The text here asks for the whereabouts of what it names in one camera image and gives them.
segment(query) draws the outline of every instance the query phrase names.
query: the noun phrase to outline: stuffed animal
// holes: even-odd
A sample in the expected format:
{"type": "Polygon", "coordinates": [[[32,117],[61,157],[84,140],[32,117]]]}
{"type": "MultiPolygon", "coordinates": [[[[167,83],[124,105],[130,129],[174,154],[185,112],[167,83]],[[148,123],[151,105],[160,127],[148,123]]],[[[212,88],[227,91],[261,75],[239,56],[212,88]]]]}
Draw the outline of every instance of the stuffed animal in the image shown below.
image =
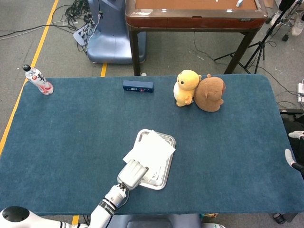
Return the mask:
{"type": "Polygon", "coordinates": [[[192,70],[183,70],[177,76],[173,93],[178,107],[190,105],[193,102],[194,91],[200,81],[201,75],[192,70]]]}
{"type": "Polygon", "coordinates": [[[224,103],[222,95],[226,89],[224,81],[219,77],[211,77],[202,80],[194,93],[196,105],[206,112],[216,112],[224,103]]]}

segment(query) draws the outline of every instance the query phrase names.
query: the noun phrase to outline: plastic water bottle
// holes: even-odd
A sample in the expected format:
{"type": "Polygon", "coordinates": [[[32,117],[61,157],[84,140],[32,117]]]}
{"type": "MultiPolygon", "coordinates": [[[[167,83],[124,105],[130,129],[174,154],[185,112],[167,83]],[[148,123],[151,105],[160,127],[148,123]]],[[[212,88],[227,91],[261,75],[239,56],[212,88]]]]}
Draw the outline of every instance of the plastic water bottle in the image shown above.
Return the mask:
{"type": "Polygon", "coordinates": [[[36,68],[31,68],[29,65],[24,65],[23,70],[25,71],[25,77],[38,87],[40,92],[45,95],[52,94],[54,91],[53,85],[43,77],[42,73],[36,68]]]}

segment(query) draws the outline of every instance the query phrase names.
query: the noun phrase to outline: silver tray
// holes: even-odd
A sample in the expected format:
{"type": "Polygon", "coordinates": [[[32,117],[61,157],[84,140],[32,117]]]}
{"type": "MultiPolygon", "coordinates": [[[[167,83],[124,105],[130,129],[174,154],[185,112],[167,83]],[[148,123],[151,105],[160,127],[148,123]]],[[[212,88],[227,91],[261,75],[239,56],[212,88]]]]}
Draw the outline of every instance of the silver tray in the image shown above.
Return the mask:
{"type": "MultiPolygon", "coordinates": [[[[142,129],[141,131],[138,132],[135,144],[138,144],[143,137],[147,136],[151,130],[148,129],[142,129]]],[[[163,134],[156,132],[161,138],[163,138],[167,143],[169,143],[171,146],[175,148],[175,139],[171,135],[163,134]]],[[[142,185],[144,187],[154,189],[154,190],[160,190],[163,189],[166,186],[168,175],[169,175],[169,170],[171,166],[171,161],[173,158],[173,154],[164,162],[163,165],[160,166],[159,170],[154,173],[153,177],[149,180],[145,180],[144,178],[142,181],[139,183],[139,185],[142,185]]]]}

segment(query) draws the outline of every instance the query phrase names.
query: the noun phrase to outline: table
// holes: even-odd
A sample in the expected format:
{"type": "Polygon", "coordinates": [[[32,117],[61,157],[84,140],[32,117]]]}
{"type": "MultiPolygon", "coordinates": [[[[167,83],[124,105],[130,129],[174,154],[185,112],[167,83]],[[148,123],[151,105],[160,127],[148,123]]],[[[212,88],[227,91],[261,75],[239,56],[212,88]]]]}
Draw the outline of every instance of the table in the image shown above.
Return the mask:
{"type": "Polygon", "coordinates": [[[225,74],[232,74],[247,47],[267,19],[263,0],[127,0],[134,75],[141,73],[138,33],[141,31],[240,32],[244,38],[225,74]]]}
{"type": "Polygon", "coordinates": [[[304,211],[269,81],[220,77],[227,89],[216,113],[177,107],[176,76],[138,77],[154,82],[154,93],[124,91],[134,77],[48,78],[49,96],[26,83],[0,158],[0,209],[90,214],[147,128],[176,139],[167,185],[137,187],[118,214],[304,211]]]}

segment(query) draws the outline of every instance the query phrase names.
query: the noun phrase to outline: blue tabletop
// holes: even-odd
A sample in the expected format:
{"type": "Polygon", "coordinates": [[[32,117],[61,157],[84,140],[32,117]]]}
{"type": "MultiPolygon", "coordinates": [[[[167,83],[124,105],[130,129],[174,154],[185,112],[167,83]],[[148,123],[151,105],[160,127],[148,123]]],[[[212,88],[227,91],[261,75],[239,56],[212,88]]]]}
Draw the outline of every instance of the blue tabletop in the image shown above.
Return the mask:
{"type": "Polygon", "coordinates": [[[137,187],[118,214],[304,211],[304,182],[285,161],[290,148],[269,81],[220,76],[216,113],[177,107],[176,76],[50,78],[52,95],[26,83],[0,158],[0,209],[90,214],[125,163],[141,129],[176,139],[167,185],[137,187]],[[154,93],[123,80],[154,82],[154,93]]]}

